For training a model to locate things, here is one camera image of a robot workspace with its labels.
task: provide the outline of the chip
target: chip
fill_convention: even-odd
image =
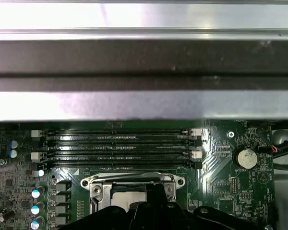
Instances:
[[[222,212],[233,214],[234,204],[232,200],[219,200],[218,209]]]
[[[12,187],[13,186],[13,180],[12,179],[8,179],[5,181],[5,186],[6,187]]]
[[[6,206],[13,206],[13,201],[12,200],[7,201]]]
[[[29,208],[30,207],[30,201],[24,200],[21,202],[21,207],[23,208]]]

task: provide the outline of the black cable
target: black cable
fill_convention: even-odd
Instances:
[[[288,141],[284,142],[283,144],[278,145],[277,148],[280,149],[280,152],[274,154],[273,158],[278,158],[278,157],[288,155]]]
[[[274,169],[288,171],[288,164],[273,164]]]

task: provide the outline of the cable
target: cable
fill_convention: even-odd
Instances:
[[[274,169],[288,171],[288,164],[273,164]]]
[[[272,149],[273,153],[277,153],[278,152],[277,147],[275,147],[274,145],[271,145],[271,149]]]
[[[274,153],[273,158],[288,155],[288,141],[277,146],[278,152]]]

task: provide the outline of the gray metal panel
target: gray metal panel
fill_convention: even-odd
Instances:
[[[0,40],[288,39],[286,4],[0,2]]]
[[[288,74],[288,42],[0,41],[0,73]]]
[[[0,92],[0,121],[288,119],[288,91]]]

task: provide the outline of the screw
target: screw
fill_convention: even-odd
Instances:
[[[5,164],[6,164],[5,159],[0,159],[0,165],[3,166],[3,165],[5,165]]]
[[[99,195],[99,194],[101,193],[101,187],[98,186],[98,185],[95,185],[95,186],[93,187],[93,193],[94,193],[95,195]]]
[[[179,185],[183,185],[183,180],[182,180],[182,179],[179,179],[179,180],[177,181],[177,183],[178,183]]]
[[[82,186],[87,187],[88,181],[82,181]]]
[[[234,138],[235,137],[235,133],[233,131],[228,131],[227,132],[227,137],[228,138]]]
[[[206,209],[206,208],[201,208],[200,212],[203,213],[203,214],[207,214],[207,213],[208,213],[208,209]]]
[[[272,226],[271,225],[266,225],[264,227],[264,230],[273,230]]]
[[[173,207],[175,207],[175,204],[174,203],[168,203],[168,207],[173,208]]]
[[[172,190],[173,190],[172,187],[171,187],[170,185],[168,185],[168,186],[167,186],[167,191],[168,191],[168,192],[171,192]]]

